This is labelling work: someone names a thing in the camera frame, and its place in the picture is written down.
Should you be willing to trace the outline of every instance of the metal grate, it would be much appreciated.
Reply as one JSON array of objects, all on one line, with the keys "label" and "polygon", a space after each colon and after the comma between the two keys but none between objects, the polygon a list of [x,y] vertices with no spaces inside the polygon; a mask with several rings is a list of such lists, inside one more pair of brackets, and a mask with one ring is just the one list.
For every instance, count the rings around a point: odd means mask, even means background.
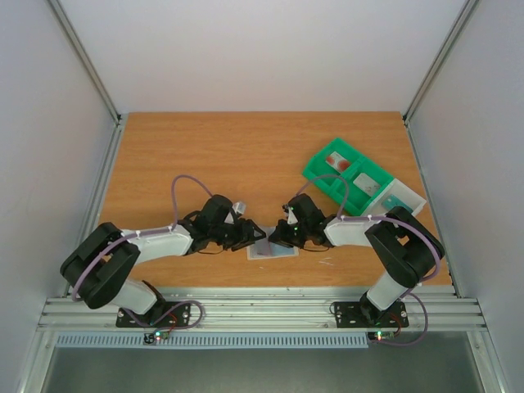
[{"label": "metal grate", "polygon": [[144,343],[135,332],[64,332],[56,342],[61,348],[166,348],[180,350],[241,348],[367,348],[363,332],[334,333],[183,333],[155,345]]}]

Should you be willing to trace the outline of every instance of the wooden tabletop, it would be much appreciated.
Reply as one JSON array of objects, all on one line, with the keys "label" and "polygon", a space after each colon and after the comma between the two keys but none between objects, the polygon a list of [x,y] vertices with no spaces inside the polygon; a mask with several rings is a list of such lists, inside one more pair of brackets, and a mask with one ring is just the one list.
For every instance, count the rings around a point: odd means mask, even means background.
[{"label": "wooden tabletop", "polygon": [[[335,137],[425,195],[398,112],[133,113],[101,222],[126,229],[170,224],[171,180],[191,174],[213,193],[244,201],[247,218],[274,226],[283,218],[282,204],[305,183],[301,172],[309,158]],[[337,211],[315,186],[306,192],[325,215]],[[176,195],[181,215],[201,209],[208,198],[186,179],[177,183]],[[436,233],[428,206],[417,219]],[[160,287],[367,286],[383,271],[372,248],[344,246],[273,260],[247,260],[245,249],[167,257],[136,266],[131,277]],[[429,283],[450,284],[447,269]]]}]

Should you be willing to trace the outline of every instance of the purple cable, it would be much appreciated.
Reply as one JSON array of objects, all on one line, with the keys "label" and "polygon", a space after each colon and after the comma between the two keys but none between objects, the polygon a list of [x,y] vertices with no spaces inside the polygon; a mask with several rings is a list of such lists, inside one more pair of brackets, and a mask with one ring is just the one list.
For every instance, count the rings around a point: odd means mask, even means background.
[{"label": "purple cable", "polygon": [[424,329],[422,330],[421,335],[410,342],[395,342],[395,341],[389,341],[389,340],[370,340],[371,342],[376,342],[377,344],[384,344],[386,346],[414,346],[415,344],[418,344],[420,341],[424,339],[424,337],[427,334],[427,328],[429,326],[429,317],[427,316],[426,306],[423,304],[422,300],[420,300],[420,297],[418,297],[414,293],[408,293],[408,295],[414,297],[417,300],[417,302],[422,307],[422,311],[424,313]]},{"label": "purple cable", "polygon": [[[195,305],[199,310],[200,310],[200,315],[198,316],[198,318],[196,319],[195,322],[191,323],[190,325],[187,325],[187,326],[179,326],[179,327],[174,327],[173,330],[185,330],[185,329],[191,329],[191,328],[194,328],[196,325],[198,325],[202,318],[204,318],[204,306],[202,305],[202,303],[200,301],[196,301],[196,300],[184,300],[184,301],[181,301],[180,303],[174,305],[173,307],[171,307],[170,309],[168,309],[165,313],[162,314],[161,317],[159,317],[155,322],[153,322],[151,325],[147,324],[147,323],[144,323],[144,322],[141,322],[137,316],[134,314],[133,311],[131,311],[130,309],[123,309],[127,315],[129,315],[129,317],[131,317],[131,319],[138,325],[138,326],[141,326],[142,328],[153,328],[155,327],[155,325],[160,322],[162,319],[164,319],[167,315],[171,314],[173,312],[174,309],[177,309],[178,307],[182,306],[182,305]],[[160,330],[162,330],[163,327],[159,328],[159,329],[156,329],[155,332],[158,332]]]},{"label": "purple cable", "polygon": [[340,218],[342,216],[342,211],[344,210],[344,206],[346,205],[347,198],[350,196],[350,186],[348,185],[348,183],[346,182],[344,178],[342,178],[341,176],[337,174],[321,174],[320,176],[317,176],[316,178],[312,178],[306,184],[304,184],[300,190],[298,190],[295,196],[300,195],[300,193],[303,192],[312,182],[315,182],[319,180],[320,178],[339,178],[346,186],[346,194],[344,195],[344,199],[342,200],[342,203],[337,211],[337,218]]},{"label": "purple cable", "polygon": [[[427,246],[427,248],[429,249],[429,251],[433,255],[433,258],[435,259],[435,269],[433,270],[433,272],[431,274],[427,275],[426,277],[423,277],[421,281],[431,280],[432,278],[434,278],[440,272],[440,258],[439,258],[438,252],[436,251],[435,246],[433,246],[431,244],[431,242],[429,240],[427,240],[427,237],[425,237],[418,229],[416,229],[413,226],[405,223],[404,221],[400,221],[398,219],[392,219],[391,217],[386,217],[385,215],[384,216],[382,216],[382,215],[370,215],[370,216],[366,216],[366,217],[342,217],[341,220],[343,222],[349,222],[349,221],[354,221],[354,222],[387,221],[388,223],[397,224],[399,227],[408,229],[411,233],[413,233],[414,235],[419,237],[420,240],[423,241],[423,243]],[[409,292],[410,292],[410,290],[407,290],[403,294],[403,296],[410,294]]]},{"label": "purple cable", "polygon": [[71,292],[71,298],[73,301],[80,301],[81,298],[78,296],[79,289],[84,283],[85,278],[91,273],[91,270],[94,269],[94,267],[97,265],[98,262],[102,260],[102,258],[105,255],[108,255],[111,253],[111,251],[117,247],[120,243],[126,242],[128,240],[134,239],[138,236],[154,236],[154,235],[161,235],[162,233],[169,233],[170,229],[169,227],[166,228],[160,228],[160,229],[148,229],[146,231],[137,231],[130,233],[129,235],[125,235],[123,237],[120,237],[119,239],[115,240],[111,244],[107,245],[106,248],[104,248],[100,254],[97,255],[95,259],[91,261],[91,263],[88,265],[88,267],[80,274],[80,277],[78,280],[76,280],[76,284],[73,287],[73,291]]},{"label": "purple cable", "polygon": [[189,178],[190,180],[192,180],[193,182],[199,184],[202,188],[204,188],[204,191],[207,192],[210,197],[213,196],[213,193],[209,190],[209,188],[206,187],[206,185],[203,182],[201,182],[200,180],[198,180],[197,178],[195,178],[195,177],[193,177],[193,176],[191,176],[189,174],[180,174],[180,175],[176,176],[173,179],[173,182],[171,183],[171,200],[173,201],[173,215],[174,215],[173,224],[174,225],[176,225],[177,222],[178,222],[178,207],[177,207],[177,198],[174,195],[174,185],[181,178]]}]

